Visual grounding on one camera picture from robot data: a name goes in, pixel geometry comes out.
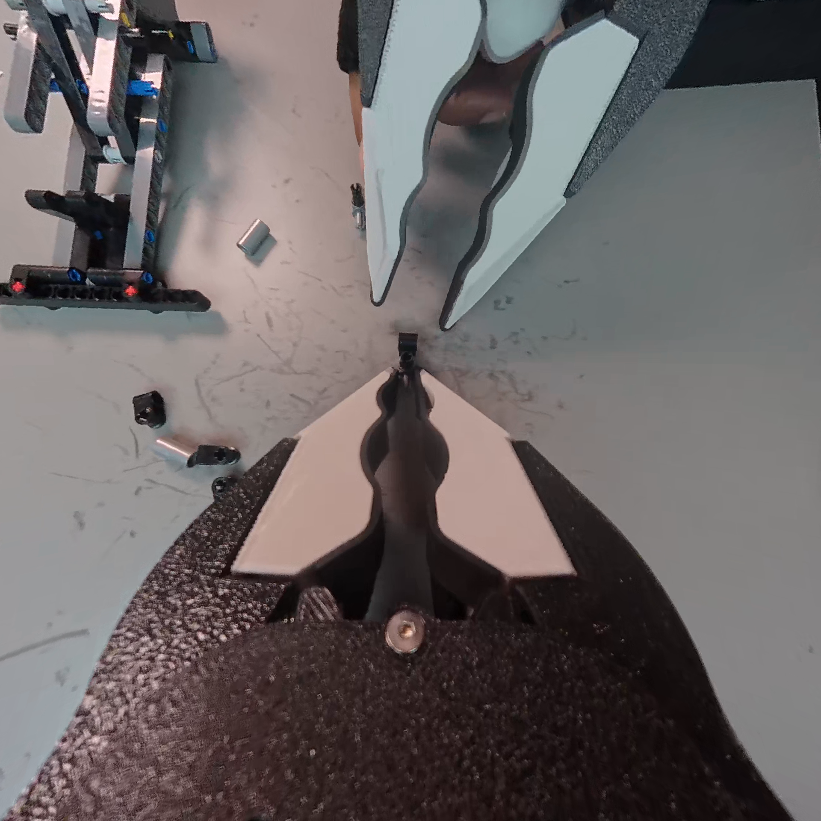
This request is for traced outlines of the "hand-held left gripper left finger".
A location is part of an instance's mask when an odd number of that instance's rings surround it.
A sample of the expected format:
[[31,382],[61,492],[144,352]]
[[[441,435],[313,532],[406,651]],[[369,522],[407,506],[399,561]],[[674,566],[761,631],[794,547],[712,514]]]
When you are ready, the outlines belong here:
[[295,598],[323,587],[344,618],[365,617],[384,555],[375,473],[387,454],[398,383],[396,369],[378,373],[296,436],[233,576],[281,582]]

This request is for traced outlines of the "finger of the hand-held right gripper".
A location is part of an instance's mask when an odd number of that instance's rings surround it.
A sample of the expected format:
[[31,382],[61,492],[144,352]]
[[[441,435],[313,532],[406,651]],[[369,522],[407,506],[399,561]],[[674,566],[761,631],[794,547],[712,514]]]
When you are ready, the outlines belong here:
[[478,52],[479,1],[361,2],[366,246],[372,302],[384,303],[425,184],[436,116]]
[[567,201],[567,189],[638,50],[615,18],[590,18],[530,64],[511,115],[509,158],[484,198],[439,326],[452,328],[527,250]]

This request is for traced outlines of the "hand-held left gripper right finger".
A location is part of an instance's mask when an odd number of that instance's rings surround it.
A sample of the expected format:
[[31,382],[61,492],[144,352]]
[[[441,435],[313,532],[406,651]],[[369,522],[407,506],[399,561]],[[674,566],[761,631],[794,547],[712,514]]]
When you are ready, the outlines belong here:
[[518,584],[576,569],[508,432],[426,370],[412,387],[434,615],[517,620]]

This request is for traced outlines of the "light grey tube piece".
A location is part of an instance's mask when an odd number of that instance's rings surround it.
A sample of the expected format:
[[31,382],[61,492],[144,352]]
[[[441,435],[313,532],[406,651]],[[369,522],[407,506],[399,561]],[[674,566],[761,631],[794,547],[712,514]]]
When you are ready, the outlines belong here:
[[268,224],[255,219],[236,241],[236,247],[250,261],[260,262],[276,244]]
[[165,461],[190,468],[198,447],[192,446],[173,437],[157,437],[152,445],[153,451]]

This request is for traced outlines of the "grey black toy chassis model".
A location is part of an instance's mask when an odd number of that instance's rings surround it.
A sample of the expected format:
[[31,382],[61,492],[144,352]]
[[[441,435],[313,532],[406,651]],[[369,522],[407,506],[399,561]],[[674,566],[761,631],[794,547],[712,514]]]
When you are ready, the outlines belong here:
[[201,313],[200,292],[154,272],[175,63],[214,64],[207,22],[164,19],[142,2],[6,2],[17,13],[3,110],[41,134],[52,97],[73,120],[65,191],[26,190],[34,210],[73,229],[67,258],[18,264],[2,305]]

